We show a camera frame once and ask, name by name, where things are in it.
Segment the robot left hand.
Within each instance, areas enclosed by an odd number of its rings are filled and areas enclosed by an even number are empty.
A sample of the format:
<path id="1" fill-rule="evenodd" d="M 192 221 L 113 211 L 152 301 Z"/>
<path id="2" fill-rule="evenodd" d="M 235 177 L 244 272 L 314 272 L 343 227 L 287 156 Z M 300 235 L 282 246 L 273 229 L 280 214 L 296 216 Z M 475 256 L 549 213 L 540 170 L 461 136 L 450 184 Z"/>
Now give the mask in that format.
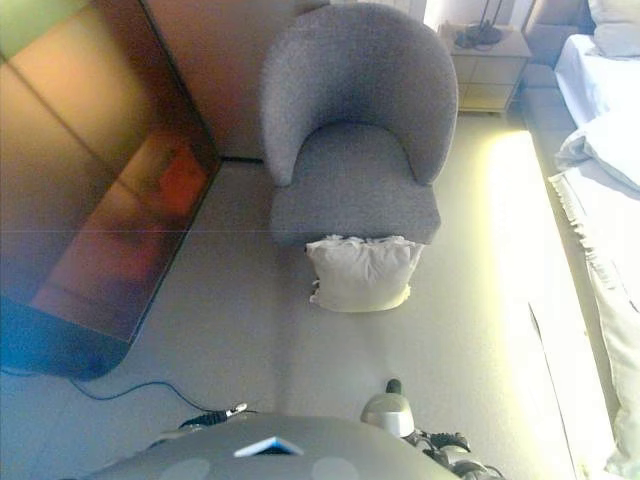
<path id="1" fill-rule="evenodd" d="M 184 421 L 178 427 L 178 430 L 180 432 L 195 432 L 212 426 L 220 425 L 226 423 L 231 418 L 245 413 L 247 409 L 248 405 L 246 403 L 239 403 L 228 409 L 208 410 L 201 415 Z"/>

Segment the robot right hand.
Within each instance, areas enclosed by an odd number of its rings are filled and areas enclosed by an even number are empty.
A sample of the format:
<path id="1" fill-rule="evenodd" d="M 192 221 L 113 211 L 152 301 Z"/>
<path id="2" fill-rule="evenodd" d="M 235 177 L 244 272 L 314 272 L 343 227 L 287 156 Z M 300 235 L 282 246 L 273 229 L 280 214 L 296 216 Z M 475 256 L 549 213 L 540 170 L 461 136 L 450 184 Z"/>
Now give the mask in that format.
<path id="1" fill-rule="evenodd" d="M 482 463 L 460 433 L 428 433 L 416 429 L 404 438 L 460 479 L 505 479 L 494 466 Z"/>

